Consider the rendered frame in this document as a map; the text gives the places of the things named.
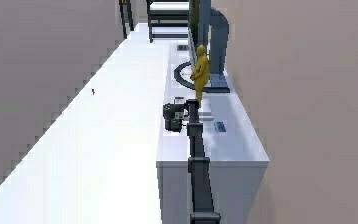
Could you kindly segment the yellow figure statue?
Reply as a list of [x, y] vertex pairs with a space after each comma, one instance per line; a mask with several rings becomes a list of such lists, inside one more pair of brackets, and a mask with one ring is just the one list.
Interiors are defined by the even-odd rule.
[[206, 47], [199, 45], [196, 49], [197, 62], [195, 68], [190, 76], [190, 79], [194, 82], [195, 96], [198, 103], [201, 103], [203, 96], [203, 89], [209, 81], [210, 77], [210, 65], [209, 59], [206, 53]]

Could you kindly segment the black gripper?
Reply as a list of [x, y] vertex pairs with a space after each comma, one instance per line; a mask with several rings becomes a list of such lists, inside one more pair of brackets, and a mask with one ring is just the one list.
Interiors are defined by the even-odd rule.
[[172, 132], [180, 132], [182, 130], [184, 109], [179, 104], [167, 103], [163, 105], [163, 118], [165, 129]]

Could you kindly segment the white cabinet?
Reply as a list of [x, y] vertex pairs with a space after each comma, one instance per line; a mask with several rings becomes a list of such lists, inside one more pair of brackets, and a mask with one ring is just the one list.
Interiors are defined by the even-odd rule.
[[[214, 116], [201, 122], [215, 211], [221, 224], [247, 224], [269, 158], [234, 89], [205, 93], [200, 112]], [[223, 122], [226, 131], [216, 132], [215, 122]], [[189, 155], [187, 133], [167, 131], [160, 119], [156, 167], [162, 224], [189, 224]]]

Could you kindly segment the dark grey shelf table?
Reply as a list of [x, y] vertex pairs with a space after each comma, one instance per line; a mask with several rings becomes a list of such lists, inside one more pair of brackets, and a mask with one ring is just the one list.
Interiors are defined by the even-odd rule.
[[189, 0], [146, 0], [149, 41], [188, 37]]

